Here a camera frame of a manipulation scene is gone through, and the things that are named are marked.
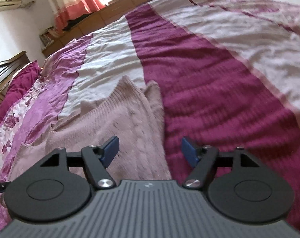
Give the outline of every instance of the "black device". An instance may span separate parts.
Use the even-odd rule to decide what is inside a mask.
[[[0,238],[300,238],[284,218],[290,185],[243,147],[219,152],[182,139],[194,168],[174,180],[123,180],[107,168],[119,138],[80,152],[54,149],[12,183],[0,184],[13,221]],[[69,172],[83,167],[86,179]],[[214,178],[217,168],[230,173]]]

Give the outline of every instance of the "striped bedspread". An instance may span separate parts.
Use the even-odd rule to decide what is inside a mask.
[[[41,78],[0,125],[0,181],[10,179],[21,144],[81,101],[107,97],[123,75],[138,87],[150,80],[160,86],[174,179],[191,171],[183,136],[223,151],[244,145],[294,189],[287,221],[300,230],[300,6],[154,0],[71,41],[46,60]],[[0,205],[0,230],[8,221]]]

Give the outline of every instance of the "wooden headboard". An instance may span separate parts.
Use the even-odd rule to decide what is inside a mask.
[[[22,51],[7,61],[0,62],[0,103],[7,92],[12,76],[29,62],[26,51]]]

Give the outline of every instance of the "circular cover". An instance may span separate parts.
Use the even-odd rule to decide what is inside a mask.
[[[287,215],[294,200],[290,185],[272,171],[240,168],[215,179],[208,199],[221,213],[240,222],[264,223]]]
[[[80,210],[90,193],[90,185],[79,175],[40,168],[25,172],[12,182],[6,189],[5,202],[14,218],[51,222]]]

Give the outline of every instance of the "folded cloth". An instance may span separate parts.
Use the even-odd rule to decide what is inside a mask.
[[[57,121],[32,144],[21,145],[9,173],[14,180],[54,148],[80,151],[119,137],[117,156],[107,171],[122,179],[171,179],[163,149],[164,111],[159,86],[148,83],[141,91],[127,76],[103,101],[82,101],[80,110]],[[82,168],[71,172],[84,177]]]

